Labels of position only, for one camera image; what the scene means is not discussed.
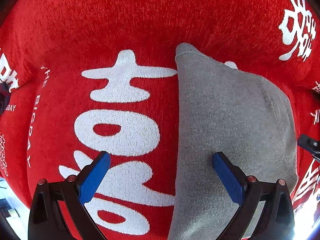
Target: white chinese character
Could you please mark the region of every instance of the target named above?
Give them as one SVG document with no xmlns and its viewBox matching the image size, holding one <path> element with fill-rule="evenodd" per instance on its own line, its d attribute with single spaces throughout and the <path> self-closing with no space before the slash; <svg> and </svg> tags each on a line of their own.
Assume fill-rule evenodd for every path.
<svg viewBox="0 0 320 240">
<path fill-rule="evenodd" d="M 164 78 L 172 77 L 176 73 L 177 71 L 172 68 L 137 65 L 133 51 L 127 49 L 119 52 L 113 67 L 85 70 L 82 76 L 109 80 L 106 87 L 90 93 L 92 100 L 106 103 L 133 103 L 148 99 L 150 93 L 130 85 L 132 78 Z"/>
<path fill-rule="evenodd" d="M 315 160 L 313 159 L 306 174 L 304 175 L 302 181 L 300 182 L 299 187 L 297 188 L 297 191 L 294 194 L 294 197 L 292 199 L 292 203 L 295 201 L 301 199 L 308 191 L 312 190 L 316 186 L 317 176 L 316 174 L 319 174 L 319 167 L 316 167 L 313 170 L 313 163 Z"/>
<path fill-rule="evenodd" d="M 4 54 L 0 57 L 0 83 L 6 82 L 9 86 L 9 92 L 11 93 L 12 89 L 17 89 L 18 78 L 16 78 L 17 72 L 9 67 L 8 61 Z"/>
<path fill-rule="evenodd" d="M 97 124 L 115 124 L 120 132 L 111 136 L 97 134 Z M 157 123 L 150 117 L 131 111 L 93 109 L 79 115 L 75 121 L 75 133 L 87 147 L 117 156 L 140 156 L 153 151 L 159 144 Z"/>
<path fill-rule="evenodd" d="M 227 65 L 229 68 L 238 69 L 236 63 L 234 63 L 233 61 L 226 61 L 224 64 Z"/>
<path fill-rule="evenodd" d="M 74 151 L 74 158 L 79 170 L 92 162 L 92 159 L 81 151 Z M 71 174 L 79 174 L 78 170 L 62 165 L 59 166 L 59 172 L 64 178 Z M 151 167 L 144 162 L 129 161 L 121 163 L 108 170 L 96 192 L 141 205 L 173 206 L 173 195 L 158 192 L 144 185 L 151 179 L 152 175 Z M 147 218 L 127 206 L 94 197 L 89 203 L 85 204 L 85 207 L 96 224 L 110 230 L 136 236 L 144 235 L 150 230 Z M 125 218 L 125 221 L 116 224 L 107 222 L 98 216 L 100 210 L 117 214 Z"/>
<path fill-rule="evenodd" d="M 317 93 L 320 94 L 320 84 L 316 81 L 317 86 L 314 87 L 312 90 L 316 91 Z"/>
<path fill-rule="evenodd" d="M 319 114 L 320 114 L 320 109 L 316 110 L 316 113 L 313 114 L 313 113 L 310 113 L 314 118 L 315 118 L 315 121 L 313 122 L 313 124 L 316 124 L 319 122 Z"/>
<path fill-rule="evenodd" d="M 290 0 L 294 11 L 284 10 L 284 18 L 279 25 L 279 29 L 282 31 L 282 41 L 286 45 L 292 44 L 294 38 L 297 38 L 295 46 L 286 54 L 279 57 L 280 60 L 288 60 L 291 58 L 292 53 L 299 46 L 298 57 L 302 56 L 303 61 L 310 56 L 311 53 L 311 41 L 316 37 L 316 22 L 312 19 L 312 14 L 309 10 L 306 10 L 305 0 Z M 302 24 L 299 24 L 298 15 L 302 15 Z M 292 31 L 288 29 L 289 17 L 293 19 Z M 308 33 L 303 33 L 305 26 Z"/>
</svg>

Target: red pillow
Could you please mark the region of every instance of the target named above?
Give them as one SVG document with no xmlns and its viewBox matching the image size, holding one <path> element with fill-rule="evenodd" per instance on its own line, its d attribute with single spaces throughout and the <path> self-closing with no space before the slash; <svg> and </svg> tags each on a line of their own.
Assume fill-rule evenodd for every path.
<svg viewBox="0 0 320 240">
<path fill-rule="evenodd" d="M 36 78 L 12 93 L 0 119 L 1 174 L 17 197 L 31 206 L 27 180 L 27 140 L 38 82 Z"/>
<path fill-rule="evenodd" d="M 15 55 L 16 50 L 12 50 L 8 46 L 6 54 L 0 51 L 0 83 L 6 82 L 9 92 L 12 93 L 17 88 L 24 85 L 31 78 L 31 72 L 27 68 L 28 61 L 22 59 L 20 55 Z"/>
<path fill-rule="evenodd" d="M 306 15 L 310 8 L 299 9 Z M 306 23 L 298 34 L 279 28 L 287 10 L 295 10 L 292 0 L 19 0 L 0 29 L 1 48 L 18 74 L 46 67 L 46 83 L 31 100 L 37 109 L 26 113 L 32 132 L 22 157 L 30 162 L 31 195 L 40 178 L 62 180 L 107 150 L 112 180 L 87 205 L 95 222 L 110 239 L 167 238 L 178 148 L 174 57 L 181 42 L 278 82 L 291 100 L 297 134 L 318 138 L 310 115 L 318 100 L 296 89 L 312 88 L 318 39 Z M 310 14 L 314 26 L 318 19 Z M 289 19 L 287 27 L 296 30 L 296 22 Z M 312 43 L 310 55 L 297 47 L 284 58 L 302 34 Z"/>
<path fill-rule="evenodd" d="M 299 123 L 296 130 L 297 138 L 304 133 L 317 140 L 320 139 L 320 101 L 319 96 L 305 89 L 297 89 L 293 92 L 291 104 L 295 107 L 295 123 Z M 292 192 L 293 209 L 297 211 L 313 193 L 319 176 L 320 163 L 315 161 L 311 154 L 298 147 L 297 168 L 299 180 Z"/>
</svg>

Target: bright light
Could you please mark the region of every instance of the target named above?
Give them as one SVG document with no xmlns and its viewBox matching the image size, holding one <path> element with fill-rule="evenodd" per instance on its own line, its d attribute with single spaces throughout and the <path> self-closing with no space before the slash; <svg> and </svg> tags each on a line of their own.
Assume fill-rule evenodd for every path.
<svg viewBox="0 0 320 240">
<path fill-rule="evenodd" d="M 293 240 L 306 240 L 312 233 L 312 226 L 314 224 L 313 215 L 317 209 L 318 201 L 316 198 L 318 193 L 320 193 L 320 191 L 311 195 L 303 207 L 295 214 L 295 236 Z"/>
</svg>

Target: fabric texture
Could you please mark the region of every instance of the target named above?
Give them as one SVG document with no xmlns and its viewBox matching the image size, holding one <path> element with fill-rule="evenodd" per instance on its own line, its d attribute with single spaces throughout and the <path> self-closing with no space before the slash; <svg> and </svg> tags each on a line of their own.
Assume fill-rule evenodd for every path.
<svg viewBox="0 0 320 240">
<path fill-rule="evenodd" d="M 40 178 L 61 181 L 106 150 L 111 168 L 86 204 L 92 219 L 107 239 L 167 240 L 178 157 L 176 47 L 192 44 L 267 78 L 289 98 L 296 135 L 320 139 L 318 23 L 305 0 L 18 0 L 0 28 L 0 79 L 19 85 L 1 116 L 9 176 L 1 173 L 28 204 Z M 28 105 L 16 100 L 34 79 Z M 298 149 L 296 169 L 299 210 L 319 165 Z"/>
<path fill-rule="evenodd" d="M 291 105 L 267 79 L 231 69 L 190 44 L 180 44 L 175 59 L 179 150 L 168 239 L 215 239 L 238 205 L 214 172 L 212 155 L 222 151 L 245 174 L 267 182 L 282 178 L 293 190 L 297 146 Z M 253 218 L 245 237 L 258 219 Z"/>
</svg>

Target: gray fabric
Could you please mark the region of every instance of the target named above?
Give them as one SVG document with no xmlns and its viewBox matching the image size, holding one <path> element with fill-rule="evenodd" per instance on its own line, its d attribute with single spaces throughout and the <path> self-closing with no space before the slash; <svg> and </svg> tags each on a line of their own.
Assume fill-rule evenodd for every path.
<svg viewBox="0 0 320 240">
<path fill-rule="evenodd" d="M 291 191 L 297 181 L 292 110 L 287 96 L 267 79 L 231 69 L 190 44 L 177 47 L 176 63 L 179 152 L 168 240 L 213 240 L 238 205 L 212 168 L 212 154 L 224 152 L 260 181 L 282 178 Z M 251 235 L 257 219 L 244 237 Z"/>
</svg>

